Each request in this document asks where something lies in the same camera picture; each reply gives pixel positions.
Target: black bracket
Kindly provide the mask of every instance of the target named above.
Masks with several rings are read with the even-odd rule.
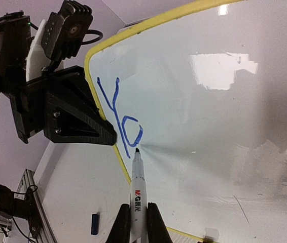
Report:
[[[54,143],[116,143],[117,133],[100,117],[82,67],[31,80],[9,90],[9,98],[24,143],[41,130]]]
[[[129,243],[131,231],[130,205],[122,204],[106,243]],[[149,243],[172,243],[156,204],[147,208],[147,232]]]
[[[42,222],[32,192],[32,188],[28,188],[22,200],[15,198],[15,193],[9,188],[0,185],[0,215],[7,219],[13,217],[26,219],[32,236],[36,238],[42,228]]]

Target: blue handwriting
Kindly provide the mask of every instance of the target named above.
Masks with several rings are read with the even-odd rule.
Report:
[[[124,145],[124,149],[125,149],[125,152],[128,156],[128,158],[131,158],[130,157],[130,154],[129,154],[129,150],[128,150],[128,146],[127,144],[130,146],[130,147],[136,147],[141,138],[142,138],[142,135],[144,134],[144,130],[142,128],[142,126],[139,124],[139,133],[138,133],[138,136],[137,138],[135,139],[135,141],[133,143],[131,143],[128,139],[128,136],[127,136],[127,131],[125,130],[125,123],[127,122],[127,120],[132,120],[136,123],[138,123],[138,119],[134,118],[134,117],[131,117],[131,116],[128,116],[128,115],[125,115],[122,119],[122,122],[120,122],[120,119],[119,119],[119,115],[118,115],[118,112],[117,112],[117,107],[116,107],[116,102],[117,102],[117,98],[118,98],[118,95],[119,95],[119,82],[120,82],[120,79],[117,77],[116,79],[116,88],[115,88],[115,92],[114,92],[114,95],[113,95],[113,100],[112,100],[112,105],[104,91],[104,88],[102,87],[102,84],[101,84],[101,80],[99,77],[97,77],[97,83],[98,83],[98,86],[99,88],[101,89],[103,95],[104,95],[104,98],[107,102],[107,105],[109,106],[109,108],[111,109],[111,111],[113,111],[114,113],[114,116],[117,120],[117,124],[118,124],[118,127],[119,127],[119,131],[120,131],[120,134],[121,134],[121,138],[122,138],[122,142],[123,142],[123,145]]]

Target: white marker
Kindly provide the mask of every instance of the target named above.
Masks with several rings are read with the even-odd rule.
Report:
[[[131,234],[130,243],[148,243],[146,213],[147,192],[144,174],[144,161],[140,151],[135,149],[132,162],[132,182],[130,188]]]

